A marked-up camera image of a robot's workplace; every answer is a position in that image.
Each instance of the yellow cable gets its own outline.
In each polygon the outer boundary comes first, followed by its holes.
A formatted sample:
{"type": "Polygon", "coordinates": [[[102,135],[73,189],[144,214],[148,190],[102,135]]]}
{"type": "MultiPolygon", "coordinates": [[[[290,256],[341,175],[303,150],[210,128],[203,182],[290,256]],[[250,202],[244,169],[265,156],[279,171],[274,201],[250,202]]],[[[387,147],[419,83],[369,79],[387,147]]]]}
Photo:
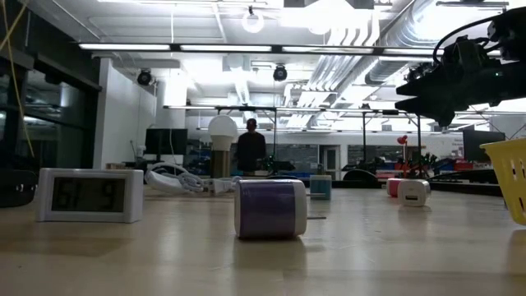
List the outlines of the yellow cable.
{"type": "MultiPolygon", "coordinates": [[[[9,38],[11,37],[11,34],[13,33],[13,31],[15,30],[16,28],[16,25],[18,24],[18,21],[22,18],[22,16],[24,15],[24,11],[25,11],[25,8],[27,7],[27,3],[29,3],[29,0],[26,1],[24,3],[24,5],[22,6],[22,9],[20,9],[20,12],[18,12],[18,16],[16,16],[16,19],[15,21],[13,21],[13,26],[8,30],[7,27],[6,27],[6,37],[3,39],[2,43],[0,44],[0,51],[3,49],[3,47],[6,45],[6,42],[9,40],[9,38]]],[[[5,7],[6,6],[6,3],[5,3],[5,0],[2,0],[2,6],[5,7]]]]}
{"type": "Polygon", "coordinates": [[[35,152],[33,151],[33,146],[31,145],[30,134],[27,131],[27,126],[25,125],[24,109],[22,108],[20,92],[18,91],[18,82],[16,82],[15,62],[13,62],[13,52],[12,52],[12,48],[11,48],[11,38],[9,36],[9,34],[10,34],[9,31],[12,32],[12,29],[16,26],[16,21],[13,23],[12,28],[10,30],[8,30],[7,28],[9,27],[9,25],[7,24],[6,0],[2,0],[2,9],[3,9],[3,22],[4,22],[4,25],[6,26],[7,49],[9,51],[9,59],[11,60],[11,70],[12,70],[12,74],[13,74],[12,80],[13,80],[13,84],[15,85],[16,100],[18,101],[18,111],[20,112],[20,117],[21,117],[21,120],[22,120],[22,127],[24,129],[24,133],[25,133],[25,138],[27,140],[27,144],[30,147],[31,156],[34,158],[35,157],[35,152]]]}

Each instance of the man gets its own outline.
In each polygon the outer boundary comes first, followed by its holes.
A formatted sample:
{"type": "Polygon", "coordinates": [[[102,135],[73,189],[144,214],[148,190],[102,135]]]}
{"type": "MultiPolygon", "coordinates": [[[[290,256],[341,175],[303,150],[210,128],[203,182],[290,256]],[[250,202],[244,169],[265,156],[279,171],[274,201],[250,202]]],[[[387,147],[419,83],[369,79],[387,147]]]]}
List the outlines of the man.
{"type": "Polygon", "coordinates": [[[254,118],[247,120],[247,130],[238,139],[238,169],[243,172],[254,172],[257,160],[266,157],[265,137],[256,132],[257,122],[254,118]]]}

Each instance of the pole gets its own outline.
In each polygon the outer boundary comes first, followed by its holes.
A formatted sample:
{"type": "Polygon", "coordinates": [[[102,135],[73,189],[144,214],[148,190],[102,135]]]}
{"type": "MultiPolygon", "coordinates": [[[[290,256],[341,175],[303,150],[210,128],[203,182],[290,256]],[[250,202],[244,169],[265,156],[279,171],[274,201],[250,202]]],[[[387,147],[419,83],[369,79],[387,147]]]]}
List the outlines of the pole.
{"type": "Polygon", "coordinates": [[[362,122],[363,122],[363,163],[367,162],[367,152],[366,152],[366,141],[365,141],[365,112],[362,113],[362,122]]]}
{"type": "Polygon", "coordinates": [[[276,171],[276,138],[277,138],[277,130],[278,129],[278,111],[274,111],[274,146],[272,151],[272,173],[277,174],[276,171]]]}
{"type": "Polygon", "coordinates": [[[420,115],[417,116],[418,130],[418,176],[422,177],[422,130],[420,128],[420,115]]]}

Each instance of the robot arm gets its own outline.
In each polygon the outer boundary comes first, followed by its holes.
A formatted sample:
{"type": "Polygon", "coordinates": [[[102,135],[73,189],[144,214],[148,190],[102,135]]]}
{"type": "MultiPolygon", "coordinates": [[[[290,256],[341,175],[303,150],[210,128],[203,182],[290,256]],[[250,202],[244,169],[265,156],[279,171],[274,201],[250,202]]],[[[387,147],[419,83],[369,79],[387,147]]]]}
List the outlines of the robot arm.
{"type": "Polygon", "coordinates": [[[399,101],[395,107],[436,120],[441,127],[451,124],[455,111],[473,104],[497,106],[502,100],[526,96],[526,7],[516,8],[452,31],[435,47],[434,63],[411,69],[406,85],[397,88],[399,95],[416,96],[399,101]],[[438,48],[451,36],[472,26],[491,22],[488,36],[469,39],[458,37],[444,48],[439,61],[438,48]],[[495,46],[486,48],[487,44],[495,46]],[[490,58],[492,50],[501,51],[501,63],[490,58]]]}

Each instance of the purple cylinder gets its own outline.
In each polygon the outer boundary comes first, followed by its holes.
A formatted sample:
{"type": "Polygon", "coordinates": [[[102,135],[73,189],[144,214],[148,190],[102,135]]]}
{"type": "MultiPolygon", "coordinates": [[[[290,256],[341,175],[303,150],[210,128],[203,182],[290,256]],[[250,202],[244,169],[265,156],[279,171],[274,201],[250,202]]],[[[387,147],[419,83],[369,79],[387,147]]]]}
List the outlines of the purple cylinder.
{"type": "Polygon", "coordinates": [[[305,187],[298,180],[242,180],[236,190],[239,238],[292,238],[305,232],[305,187]]]}

